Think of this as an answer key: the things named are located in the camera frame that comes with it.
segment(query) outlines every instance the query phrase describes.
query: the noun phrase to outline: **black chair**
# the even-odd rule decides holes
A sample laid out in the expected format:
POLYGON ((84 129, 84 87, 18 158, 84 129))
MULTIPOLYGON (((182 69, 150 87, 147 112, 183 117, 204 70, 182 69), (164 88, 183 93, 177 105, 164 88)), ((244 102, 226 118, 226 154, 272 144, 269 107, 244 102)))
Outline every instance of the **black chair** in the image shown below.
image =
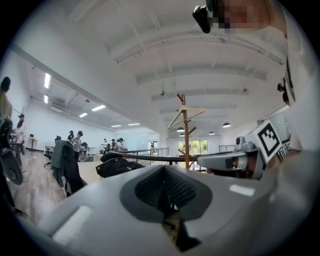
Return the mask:
MULTIPOLYGON (((57 144, 57 141, 60 141, 60 140, 61 140, 61 137, 56 136, 56 138, 54 139, 54 143, 57 144)), ((47 162, 43 167, 51 165, 52 154, 54 153, 53 151, 50 151, 48 147, 45 147, 45 149, 46 149, 46 153, 44 154, 44 156, 49 159, 49 162, 47 162)))
POLYGON ((44 154, 44 156, 48 158, 49 162, 47 162, 43 167, 51 165, 52 154, 54 153, 53 151, 50 151, 48 147, 45 147, 45 149, 46 149, 46 153, 44 154))
POLYGON ((84 154, 85 151, 88 150, 88 143, 83 142, 83 143, 81 144, 81 146, 84 147, 84 149, 83 149, 83 150, 80 150, 80 152, 79 152, 80 155, 81 155, 81 154, 84 154))

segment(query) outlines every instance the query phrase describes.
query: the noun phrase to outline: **camera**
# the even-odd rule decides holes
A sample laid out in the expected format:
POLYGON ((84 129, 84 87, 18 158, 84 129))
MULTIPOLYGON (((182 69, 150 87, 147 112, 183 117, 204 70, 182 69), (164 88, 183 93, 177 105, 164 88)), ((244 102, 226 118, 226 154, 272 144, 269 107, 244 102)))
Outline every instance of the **camera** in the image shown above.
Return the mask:
POLYGON ((196 6, 193 11, 193 18, 199 27, 206 34, 209 34, 213 23, 218 23, 218 3, 219 0, 206 0, 206 5, 196 6))

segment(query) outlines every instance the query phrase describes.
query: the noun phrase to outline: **wall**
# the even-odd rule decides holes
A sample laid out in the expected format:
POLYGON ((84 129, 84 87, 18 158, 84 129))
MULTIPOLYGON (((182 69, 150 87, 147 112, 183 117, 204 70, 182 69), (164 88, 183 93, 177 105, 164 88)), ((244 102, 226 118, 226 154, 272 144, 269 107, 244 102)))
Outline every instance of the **wall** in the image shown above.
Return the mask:
POLYGON ((237 128, 228 130, 221 135, 220 145, 223 145, 223 146, 235 145, 237 137, 247 135, 248 133, 252 132, 256 127, 258 127, 258 124, 256 121, 253 121, 253 122, 248 122, 237 128))
POLYGON ((283 113, 280 113, 274 117, 271 117, 270 122, 273 124, 281 141, 285 141, 289 138, 289 134, 287 134, 286 121, 283 113))
MULTIPOLYGON (((170 157, 177 157, 178 156, 178 148, 179 148, 179 141, 183 141, 184 138, 169 138, 166 140, 167 147, 169 148, 169 155, 170 157)), ((190 141, 196 140, 207 140, 208 141, 208 154, 215 154, 219 152, 219 145, 221 145, 221 137, 198 137, 192 138, 190 141)))
POLYGON ((48 2, 23 24, 11 48, 89 99, 165 134, 163 117, 132 72, 116 64, 90 26, 69 23, 60 1, 48 2))
POLYGON ((28 91, 28 78, 24 60, 21 59, 15 52, 8 50, 3 63, 1 65, 0 79, 1 81, 9 77, 11 79, 10 90, 7 97, 12 104, 12 122, 13 128, 17 127, 19 122, 18 115, 26 111, 30 100, 28 91))
POLYGON ((115 139, 123 138, 123 145, 129 151, 147 150, 148 142, 159 141, 159 134, 146 127, 129 128, 115 131, 115 139))
POLYGON ((44 150, 45 142, 54 142, 56 136, 66 140, 70 130, 75 133, 83 131, 82 142, 88 143, 89 147, 97 147, 96 152, 102 148, 104 138, 114 137, 114 133, 109 130, 57 113, 50 109, 50 105, 34 99, 30 100, 25 112, 25 126, 26 147, 31 148, 29 134, 34 134, 37 140, 33 148, 37 150, 44 150))

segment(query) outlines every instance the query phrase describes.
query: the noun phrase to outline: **backpack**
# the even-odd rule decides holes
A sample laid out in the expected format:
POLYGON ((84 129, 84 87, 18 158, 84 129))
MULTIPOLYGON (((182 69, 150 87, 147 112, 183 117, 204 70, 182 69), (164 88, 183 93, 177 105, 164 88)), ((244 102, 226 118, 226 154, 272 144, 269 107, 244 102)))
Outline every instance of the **backpack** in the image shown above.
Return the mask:
POLYGON ((101 161, 103 163, 96 167, 96 173, 103 178, 124 174, 144 167, 137 162, 128 162, 123 157, 119 157, 117 154, 113 153, 103 155, 101 161))

